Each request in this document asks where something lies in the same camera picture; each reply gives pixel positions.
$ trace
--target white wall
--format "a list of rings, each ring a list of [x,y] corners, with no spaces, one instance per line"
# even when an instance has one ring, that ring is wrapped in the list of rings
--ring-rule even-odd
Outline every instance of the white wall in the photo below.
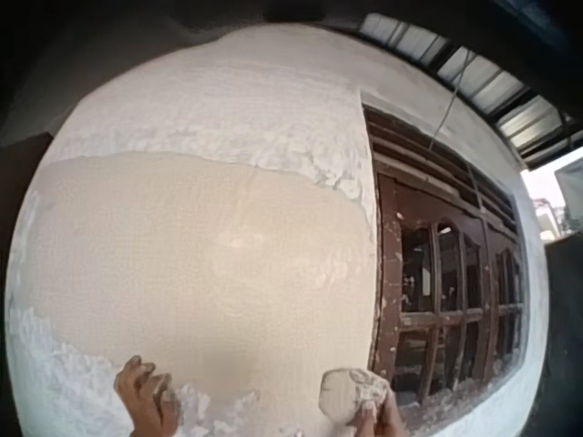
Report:
[[[349,151],[368,148],[361,96],[431,135],[450,93],[402,61],[342,36],[295,25],[250,28],[155,60],[86,97],[59,132],[42,168],[124,151],[243,162],[334,187],[362,209],[370,225],[370,162],[352,165],[361,152]],[[488,126],[455,102],[440,139],[515,196],[524,233],[537,237],[536,216],[517,165]],[[314,147],[319,152],[314,154]],[[302,159],[306,153],[307,162]],[[345,178],[343,171],[314,171],[318,168],[351,170]],[[33,202],[30,193],[26,202]],[[525,364],[507,385],[440,436],[517,435],[527,419],[542,366],[548,304],[538,238],[526,238],[526,251]],[[374,289],[366,293],[370,297]],[[353,363],[364,365],[366,358],[362,350]],[[315,400],[317,388],[304,394]],[[323,429],[318,428],[323,422],[317,408],[308,414],[301,423],[281,426],[303,427],[308,433]]]

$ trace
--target ceiling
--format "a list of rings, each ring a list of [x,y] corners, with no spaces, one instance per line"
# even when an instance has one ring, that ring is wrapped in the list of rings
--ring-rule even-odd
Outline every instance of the ceiling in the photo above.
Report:
[[[355,34],[405,59],[455,92],[529,169],[583,146],[583,123],[488,59],[421,27],[369,14]]]

